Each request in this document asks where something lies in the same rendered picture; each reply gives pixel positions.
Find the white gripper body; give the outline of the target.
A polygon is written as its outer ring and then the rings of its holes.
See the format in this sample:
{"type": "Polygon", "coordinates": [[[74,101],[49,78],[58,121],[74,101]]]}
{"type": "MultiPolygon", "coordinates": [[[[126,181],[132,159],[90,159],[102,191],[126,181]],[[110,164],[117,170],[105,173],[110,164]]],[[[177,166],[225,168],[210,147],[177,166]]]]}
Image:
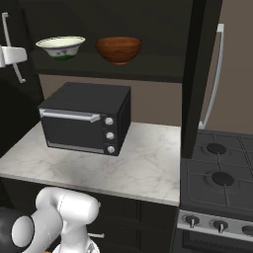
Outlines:
{"type": "Polygon", "coordinates": [[[27,52],[22,47],[0,45],[0,68],[28,59],[27,52]]]}

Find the dark cabinet door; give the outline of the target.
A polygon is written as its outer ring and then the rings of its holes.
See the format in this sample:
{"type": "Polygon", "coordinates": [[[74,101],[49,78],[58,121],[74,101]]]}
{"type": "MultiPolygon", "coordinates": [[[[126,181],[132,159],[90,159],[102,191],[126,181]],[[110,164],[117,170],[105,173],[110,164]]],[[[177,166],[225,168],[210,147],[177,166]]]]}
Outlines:
{"type": "Polygon", "coordinates": [[[221,6],[222,0],[193,0],[182,84],[182,158],[193,155],[221,6]]]}
{"type": "MultiPolygon", "coordinates": [[[[2,14],[7,13],[11,46],[31,52],[25,12],[19,0],[0,0],[0,45],[6,46],[2,14]]],[[[0,158],[40,120],[38,105],[43,101],[42,85],[31,56],[18,64],[21,83],[12,65],[0,68],[0,158]]]]}

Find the white floral ceramic bowl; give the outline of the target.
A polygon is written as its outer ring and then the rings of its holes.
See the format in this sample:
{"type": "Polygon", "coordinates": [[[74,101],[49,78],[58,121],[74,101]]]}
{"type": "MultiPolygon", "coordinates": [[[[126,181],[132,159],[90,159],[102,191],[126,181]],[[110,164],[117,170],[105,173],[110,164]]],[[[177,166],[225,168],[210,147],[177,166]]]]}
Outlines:
{"type": "Polygon", "coordinates": [[[76,36],[55,37],[38,41],[36,46],[42,48],[51,58],[67,60],[73,58],[85,38],[76,36]]]}

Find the black toaster oven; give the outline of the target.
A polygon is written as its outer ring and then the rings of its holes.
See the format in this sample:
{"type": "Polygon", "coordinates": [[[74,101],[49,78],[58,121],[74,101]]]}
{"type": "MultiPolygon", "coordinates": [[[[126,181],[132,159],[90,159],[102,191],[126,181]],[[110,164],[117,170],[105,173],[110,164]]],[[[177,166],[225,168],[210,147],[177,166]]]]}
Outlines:
{"type": "Polygon", "coordinates": [[[90,123],[41,117],[42,130],[49,147],[117,156],[131,123],[131,90],[128,86],[67,82],[39,105],[40,109],[99,114],[90,123]],[[112,118],[111,126],[105,124],[112,118]],[[107,139],[112,132],[114,139],[107,139]],[[115,148],[108,152],[108,146],[115,148]]]}

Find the brown wooden bowl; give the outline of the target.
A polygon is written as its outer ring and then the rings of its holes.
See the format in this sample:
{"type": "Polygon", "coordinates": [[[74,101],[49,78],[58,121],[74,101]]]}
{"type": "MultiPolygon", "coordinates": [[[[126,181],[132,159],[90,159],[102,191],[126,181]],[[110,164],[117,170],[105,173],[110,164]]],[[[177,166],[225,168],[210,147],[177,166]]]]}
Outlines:
{"type": "Polygon", "coordinates": [[[124,65],[138,55],[142,40],[131,37],[101,38],[95,41],[95,48],[111,64],[124,65]]]}

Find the dark base cabinets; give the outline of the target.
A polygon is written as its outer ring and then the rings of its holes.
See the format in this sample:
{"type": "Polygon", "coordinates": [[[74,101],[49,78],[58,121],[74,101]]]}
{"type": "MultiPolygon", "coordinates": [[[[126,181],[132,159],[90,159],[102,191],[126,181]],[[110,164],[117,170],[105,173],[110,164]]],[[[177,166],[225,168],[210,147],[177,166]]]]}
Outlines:
{"type": "MultiPolygon", "coordinates": [[[[32,214],[43,184],[0,177],[0,207],[32,214]]],[[[157,203],[89,193],[101,203],[87,226],[101,253],[170,253],[177,208],[157,203]]]]}

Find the grey gas stove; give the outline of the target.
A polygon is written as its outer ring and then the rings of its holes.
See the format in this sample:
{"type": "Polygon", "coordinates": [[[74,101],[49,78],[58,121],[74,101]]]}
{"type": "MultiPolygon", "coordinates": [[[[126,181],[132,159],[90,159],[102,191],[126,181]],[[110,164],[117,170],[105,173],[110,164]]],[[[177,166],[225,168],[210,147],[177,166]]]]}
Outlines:
{"type": "Polygon", "coordinates": [[[201,130],[180,164],[180,205],[172,253],[253,253],[253,134],[201,130]],[[194,215],[193,228],[185,222],[194,215]],[[215,220],[228,223],[219,233],[215,220]]]}

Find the dark open wall cabinet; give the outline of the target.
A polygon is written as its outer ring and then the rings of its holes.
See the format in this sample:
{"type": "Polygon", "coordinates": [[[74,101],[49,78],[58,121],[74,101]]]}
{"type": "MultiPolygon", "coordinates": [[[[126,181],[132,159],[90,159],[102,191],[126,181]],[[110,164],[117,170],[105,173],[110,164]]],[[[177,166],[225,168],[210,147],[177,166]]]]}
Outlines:
{"type": "Polygon", "coordinates": [[[39,74],[176,82],[183,80],[193,0],[20,0],[30,42],[80,36],[85,42],[66,61],[33,47],[39,74]],[[95,40],[142,40],[140,53],[116,66],[95,49],[95,40]]]}

